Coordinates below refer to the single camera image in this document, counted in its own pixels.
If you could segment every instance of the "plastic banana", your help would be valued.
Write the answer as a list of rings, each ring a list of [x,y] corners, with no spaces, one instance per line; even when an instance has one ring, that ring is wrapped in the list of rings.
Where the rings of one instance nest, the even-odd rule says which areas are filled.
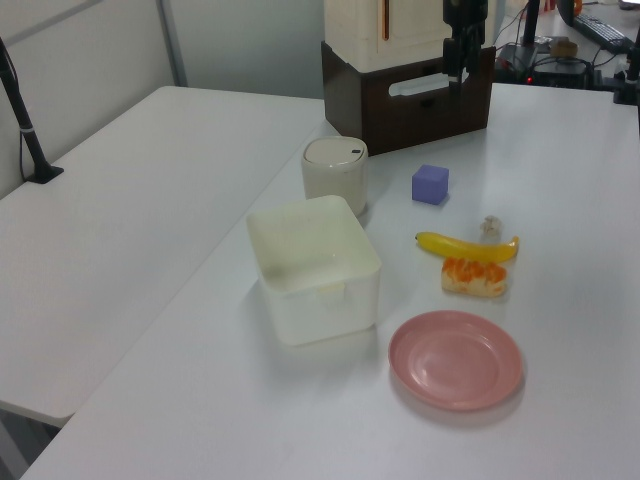
[[[421,248],[443,257],[467,258],[479,262],[500,263],[513,258],[518,253],[520,239],[513,237],[509,243],[486,245],[465,242],[456,238],[445,237],[435,232],[420,232],[416,240]]]

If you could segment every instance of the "white plastic container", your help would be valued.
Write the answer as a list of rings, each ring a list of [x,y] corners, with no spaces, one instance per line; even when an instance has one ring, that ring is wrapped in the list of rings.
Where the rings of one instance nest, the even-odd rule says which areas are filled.
[[[344,198],[252,213],[247,228],[282,342],[300,345],[375,323],[381,262]]]
[[[484,46],[494,41],[497,4],[489,0]],[[325,0],[324,28],[327,45],[360,73],[440,58],[451,36],[442,0]]]
[[[367,204],[367,145],[358,138],[323,137],[302,156],[306,198],[338,195],[358,216]]]

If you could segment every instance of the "gray wall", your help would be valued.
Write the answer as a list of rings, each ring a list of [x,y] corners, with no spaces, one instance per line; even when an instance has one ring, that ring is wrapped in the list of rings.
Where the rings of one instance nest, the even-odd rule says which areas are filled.
[[[322,98],[323,0],[165,0],[186,84]]]
[[[50,163],[156,88],[174,83],[155,0],[89,3],[89,8],[7,45]],[[0,198],[22,183],[18,132],[1,89]],[[29,173],[26,149],[24,163]]]

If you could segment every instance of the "drawer handle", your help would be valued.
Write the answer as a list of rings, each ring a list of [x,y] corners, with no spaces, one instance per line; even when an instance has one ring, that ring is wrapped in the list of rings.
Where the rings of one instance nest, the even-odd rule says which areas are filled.
[[[389,40],[389,1],[382,0],[382,39]]]

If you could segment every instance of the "white table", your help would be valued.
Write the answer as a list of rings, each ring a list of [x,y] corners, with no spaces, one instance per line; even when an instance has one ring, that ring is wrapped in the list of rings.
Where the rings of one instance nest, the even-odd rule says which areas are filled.
[[[635,41],[638,34],[638,28],[640,28],[640,10],[620,10],[617,3],[614,5],[584,5],[582,13],[586,15],[593,15],[599,18],[603,22],[611,25],[616,30],[622,32],[631,40]],[[513,20],[513,16],[505,15],[502,22],[503,26],[508,25]],[[525,20],[522,20],[520,24],[520,37],[524,34]],[[496,46],[504,45],[507,42],[515,42],[518,31],[518,21],[515,21],[510,27],[500,35],[496,42]],[[558,10],[552,10],[550,12],[543,12],[538,16],[538,23],[536,26],[536,36],[556,36],[556,37],[569,37],[569,40],[578,45],[577,58],[592,62],[599,45],[596,45],[592,40],[589,40],[577,30],[569,27],[562,17],[558,13]],[[611,58],[611,53],[602,50],[596,58],[596,64],[603,63]],[[606,65],[598,67],[598,70],[602,71],[603,77],[612,77],[616,72],[616,67],[619,62],[626,62],[626,55],[617,55],[615,59],[608,62]]]
[[[64,425],[323,118],[162,88],[0,201],[0,408]]]
[[[250,211],[303,197],[302,148]],[[361,220],[383,262],[376,328],[280,344],[242,219],[24,479],[637,478],[639,157],[636,108],[609,94],[495,85],[486,131],[371,159]],[[424,163],[450,169],[439,207],[411,200]],[[477,239],[489,214],[521,237],[509,293],[443,293],[442,260],[415,233]],[[495,408],[428,407],[390,374],[393,332],[450,308],[521,349],[524,387]]]

